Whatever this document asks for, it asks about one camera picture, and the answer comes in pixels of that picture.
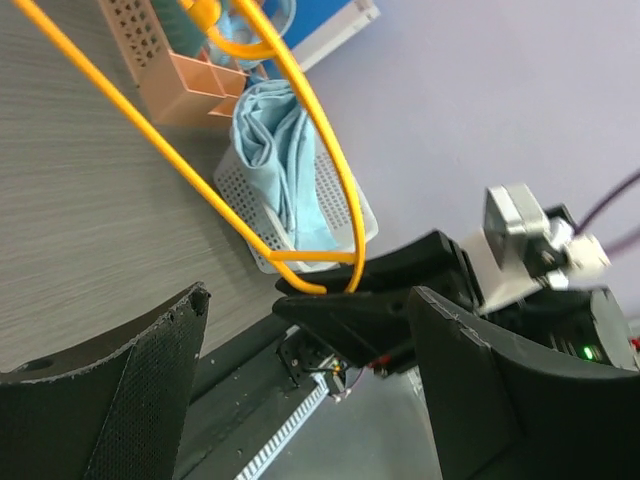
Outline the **white plastic basket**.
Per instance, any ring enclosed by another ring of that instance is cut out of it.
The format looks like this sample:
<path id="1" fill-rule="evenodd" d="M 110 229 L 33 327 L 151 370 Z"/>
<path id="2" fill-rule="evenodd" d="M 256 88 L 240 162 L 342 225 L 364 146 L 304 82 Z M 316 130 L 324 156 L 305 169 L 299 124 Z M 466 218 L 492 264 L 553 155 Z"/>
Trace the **white plastic basket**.
<path id="1" fill-rule="evenodd" d="M 303 176 L 303 184 L 315 181 L 311 193 L 301 195 L 295 222 L 281 221 L 281 215 L 264 202 L 261 191 L 245 178 L 244 162 L 234 147 L 229 147 L 213 172 L 220 197 L 272 250 L 351 252 L 354 240 L 350 211 L 331 158 L 319 138 L 315 140 L 312 174 Z"/>

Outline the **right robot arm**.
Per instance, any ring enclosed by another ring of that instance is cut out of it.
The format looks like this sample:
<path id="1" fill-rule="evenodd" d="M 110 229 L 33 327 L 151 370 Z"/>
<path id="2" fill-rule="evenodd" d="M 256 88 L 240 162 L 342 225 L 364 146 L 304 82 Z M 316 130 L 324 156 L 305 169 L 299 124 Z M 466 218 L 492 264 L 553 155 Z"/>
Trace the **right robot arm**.
<path id="1" fill-rule="evenodd" d="M 492 313 L 479 312 L 482 295 L 468 254 L 434 230 L 391 253 L 369 260 L 357 290 L 347 293 L 349 270 L 308 273 L 305 280 L 326 287 L 324 295 L 303 294 L 285 280 L 276 315 L 300 327 L 353 367 L 379 376 L 403 373 L 417 364 L 408 319 L 409 293 L 428 287 L 463 310 L 562 353 L 611 364 L 598 332 L 618 314 L 608 288 L 544 288 Z"/>

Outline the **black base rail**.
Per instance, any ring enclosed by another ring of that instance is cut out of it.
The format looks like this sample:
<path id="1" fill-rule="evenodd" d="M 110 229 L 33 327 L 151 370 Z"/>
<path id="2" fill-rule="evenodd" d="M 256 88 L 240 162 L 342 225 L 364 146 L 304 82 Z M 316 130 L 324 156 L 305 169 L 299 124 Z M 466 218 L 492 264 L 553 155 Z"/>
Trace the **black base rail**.
<path id="1" fill-rule="evenodd" d="M 235 479 L 315 388 L 314 373 L 326 380 L 327 397 L 350 389 L 345 361 L 275 315 L 204 356 L 174 478 Z"/>

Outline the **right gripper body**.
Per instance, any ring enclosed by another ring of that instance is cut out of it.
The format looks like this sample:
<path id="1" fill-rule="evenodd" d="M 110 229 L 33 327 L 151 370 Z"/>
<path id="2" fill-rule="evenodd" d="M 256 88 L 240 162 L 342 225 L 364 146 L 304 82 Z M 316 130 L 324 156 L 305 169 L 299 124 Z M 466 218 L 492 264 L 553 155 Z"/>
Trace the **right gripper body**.
<path id="1" fill-rule="evenodd" d="M 450 238 L 450 263 L 435 279 L 423 285 L 374 292 L 384 294 L 385 313 L 391 316 L 392 324 L 401 329 L 401 334 L 369 363 L 369 368 L 380 377 L 403 373 L 417 365 L 414 341 L 408 320 L 408 301 L 415 287 L 427 287 L 454 304 L 472 311 L 483 296 L 466 251 Z"/>

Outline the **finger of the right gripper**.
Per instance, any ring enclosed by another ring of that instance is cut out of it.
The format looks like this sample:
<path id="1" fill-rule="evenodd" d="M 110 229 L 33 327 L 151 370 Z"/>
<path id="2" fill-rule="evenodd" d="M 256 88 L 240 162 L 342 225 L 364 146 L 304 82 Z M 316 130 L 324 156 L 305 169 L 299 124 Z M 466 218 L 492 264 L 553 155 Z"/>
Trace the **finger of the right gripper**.
<path id="1" fill-rule="evenodd" d="M 442 274 L 449 263 L 450 238 L 434 230 L 413 243 L 367 260 L 356 292 L 384 292 L 423 285 Z M 326 287 L 329 294 L 344 292 L 350 278 L 348 266 L 302 275 L 303 280 Z M 278 280 L 275 288 L 285 295 L 301 294 L 284 279 Z"/>
<path id="2" fill-rule="evenodd" d="M 283 297 L 273 312 L 351 365 L 415 365 L 407 292 Z"/>

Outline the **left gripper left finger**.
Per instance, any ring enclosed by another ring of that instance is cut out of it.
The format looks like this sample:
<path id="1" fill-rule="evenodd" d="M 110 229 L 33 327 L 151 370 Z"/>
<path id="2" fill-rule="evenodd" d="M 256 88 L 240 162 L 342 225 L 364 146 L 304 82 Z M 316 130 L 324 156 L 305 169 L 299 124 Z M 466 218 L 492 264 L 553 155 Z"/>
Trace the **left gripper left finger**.
<path id="1" fill-rule="evenodd" d="M 201 282 L 1 375 L 4 479 L 169 479 L 204 337 Z"/>

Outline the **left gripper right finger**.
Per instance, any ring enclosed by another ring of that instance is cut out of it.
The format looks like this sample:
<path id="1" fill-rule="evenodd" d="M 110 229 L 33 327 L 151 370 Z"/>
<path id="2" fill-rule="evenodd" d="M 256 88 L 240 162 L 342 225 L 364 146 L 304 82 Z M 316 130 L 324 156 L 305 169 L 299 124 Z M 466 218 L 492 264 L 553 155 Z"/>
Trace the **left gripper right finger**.
<path id="1" fill-rule="evenodd" d="M 549 349 L 426 287 L 408 319 L 446 479 L 635 479 L 639 376 Z"/>

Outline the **light blue trousers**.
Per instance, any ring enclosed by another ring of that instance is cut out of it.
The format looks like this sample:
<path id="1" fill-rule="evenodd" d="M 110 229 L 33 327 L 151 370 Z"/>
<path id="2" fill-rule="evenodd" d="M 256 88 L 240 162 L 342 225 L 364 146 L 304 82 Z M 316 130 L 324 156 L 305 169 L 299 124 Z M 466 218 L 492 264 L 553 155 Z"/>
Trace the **light blue trousers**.
<path id="1" fill-rule="evenodd" d="M 285 80 L 253 84 L 235 106 L 231 141 L 245 178 L 283 223 L 295 222 L 301 195 L 315 187 L 313 179 L 303 184 L 303 176 L 315 172 L 315 140 L 313 122 Z"/>

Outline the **blue folder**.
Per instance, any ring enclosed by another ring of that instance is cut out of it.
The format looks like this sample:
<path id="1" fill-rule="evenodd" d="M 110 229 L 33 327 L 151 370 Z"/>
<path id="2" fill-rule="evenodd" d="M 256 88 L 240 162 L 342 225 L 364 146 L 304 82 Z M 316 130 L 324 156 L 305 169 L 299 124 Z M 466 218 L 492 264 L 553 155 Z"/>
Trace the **blue folder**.
<path id="1" fill-rule="evenodd" d="M 373 1 L 295 1 L 282 39 L 307 72 L 380 16 Z"/>

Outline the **orange desk file organizer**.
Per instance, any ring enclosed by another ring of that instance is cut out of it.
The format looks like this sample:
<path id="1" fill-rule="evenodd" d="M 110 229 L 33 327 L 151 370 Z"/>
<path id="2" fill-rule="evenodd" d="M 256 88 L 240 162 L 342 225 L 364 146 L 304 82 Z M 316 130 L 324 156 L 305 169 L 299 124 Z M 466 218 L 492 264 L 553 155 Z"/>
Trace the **orange desk file organizer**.
<path id="1" fill-rule="evenodd" d="M 100 1 L 98 5 L 150 119 L 181 127 L 231 126 L 250 72 L 232 58 L 212 62 L 208 44 L 189 43 L 175 1 Z"/>

